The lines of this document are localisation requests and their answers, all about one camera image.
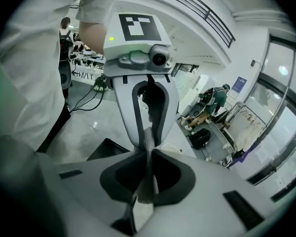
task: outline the green shirt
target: green shirt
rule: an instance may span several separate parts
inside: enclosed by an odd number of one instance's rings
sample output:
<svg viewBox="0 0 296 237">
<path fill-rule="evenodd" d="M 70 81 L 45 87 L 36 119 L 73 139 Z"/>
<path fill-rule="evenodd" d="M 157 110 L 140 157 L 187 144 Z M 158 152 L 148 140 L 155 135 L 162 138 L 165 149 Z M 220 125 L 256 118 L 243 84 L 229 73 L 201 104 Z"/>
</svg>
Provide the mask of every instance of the green shirt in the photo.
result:
<svg viewBox="0 0 296 237">
<path fill-rule="evenodd" d="M 227 94 L 222 87 L 215 87 L 214 90 L 215 101 L 212 105 L 206 106 L 205 108 L 205 111 L 209 114 L 212 114 L 217 106 L 223 107 L 227 99 Z"/>
</svg>

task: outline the khaki shorts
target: khaki shorts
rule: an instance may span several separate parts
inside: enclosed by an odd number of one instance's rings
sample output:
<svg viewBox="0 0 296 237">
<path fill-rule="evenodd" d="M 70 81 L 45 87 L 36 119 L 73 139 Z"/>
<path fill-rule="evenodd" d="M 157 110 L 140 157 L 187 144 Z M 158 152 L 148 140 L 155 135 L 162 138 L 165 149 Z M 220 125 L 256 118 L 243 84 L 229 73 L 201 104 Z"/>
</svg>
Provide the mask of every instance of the khaki shorts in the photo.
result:
<svg viewBox="0 0 296 237">
<path fill-rule="evenodd" d="M 210 116 L 210 114 L 206 111 L 203 111 L 200 116 L 198 116 L 196 119 L 198 121 L 198 123 L 203 123 L 205 121 L 205 119 L 207 119 Z"/>
</svg>

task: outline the person in white shirt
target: person in white shirt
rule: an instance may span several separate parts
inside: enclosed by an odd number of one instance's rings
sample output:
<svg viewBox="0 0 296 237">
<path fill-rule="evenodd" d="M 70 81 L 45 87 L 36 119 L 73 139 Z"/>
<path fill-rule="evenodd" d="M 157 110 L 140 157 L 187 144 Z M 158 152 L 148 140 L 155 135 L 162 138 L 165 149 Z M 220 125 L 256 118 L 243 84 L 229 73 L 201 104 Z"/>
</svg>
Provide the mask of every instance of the person in white shirt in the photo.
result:
<svg viewBox="0 0 296 237">
<path fill-rule="evenodd" d="M 58 71 L 60 21 L 77 0 L 24 0 L 0 38 L 0 135 L 46 152 L 70 118 Z M 80 0 L 79 36 L 103 54 L 115 0 Z"/>
<path fill-rule="evenodd" d="M 74 41 L 74 34 L 72 33 L 72 31 L 70 31 L 69 28 L 69 24 L 70 24 L 70 18 L 69 17 L 65 17 L 61 20 L 60 22 L 60 29 L 59 29 L 59 35 L 60 36 L 66 36 L 69 33 L 69 39 L 71 42 Z"/>
</svg>

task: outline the black metal railing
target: black metal railing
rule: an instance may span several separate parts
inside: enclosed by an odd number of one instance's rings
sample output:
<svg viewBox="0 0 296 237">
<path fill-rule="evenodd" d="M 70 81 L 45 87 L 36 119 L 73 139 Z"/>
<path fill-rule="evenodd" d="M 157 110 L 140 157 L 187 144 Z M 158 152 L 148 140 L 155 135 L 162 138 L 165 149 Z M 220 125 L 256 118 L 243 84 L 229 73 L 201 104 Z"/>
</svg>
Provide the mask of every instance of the black metal railing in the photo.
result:
<svg viewBox="0 0 296 237">
<path fill-rule="evenodd" d="M 221 37 L 223 42 L 230 48 L 230 45 L 235 41 L 235 37 L 232 35 L 226 24 L 201 0 L 176 0 L 190 10 L 195 12 L 201 18 L 203 18 Z"/>
</svg>

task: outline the shoe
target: shoe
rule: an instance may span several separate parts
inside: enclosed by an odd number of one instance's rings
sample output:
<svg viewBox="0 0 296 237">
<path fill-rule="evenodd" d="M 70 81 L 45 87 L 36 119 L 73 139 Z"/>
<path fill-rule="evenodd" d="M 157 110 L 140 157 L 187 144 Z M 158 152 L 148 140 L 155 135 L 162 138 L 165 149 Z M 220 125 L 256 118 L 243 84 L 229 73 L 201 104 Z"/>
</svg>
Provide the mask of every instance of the shoe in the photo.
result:
<svg viewBox="0 0 296 237">
<path fill-rule="evenodd" d="M 184 122 L 185 122 L 185 118 L 184 117 L 181 117 L 181 126 L 184 125 Z"/>
<path fill-rule="evenodd" d="M 193 129 L 192 127 L 189 127 L 188 125 L 186 125 L 184 128 L 188 131 L 192 131 L 192 129 Z"/>
</svg>

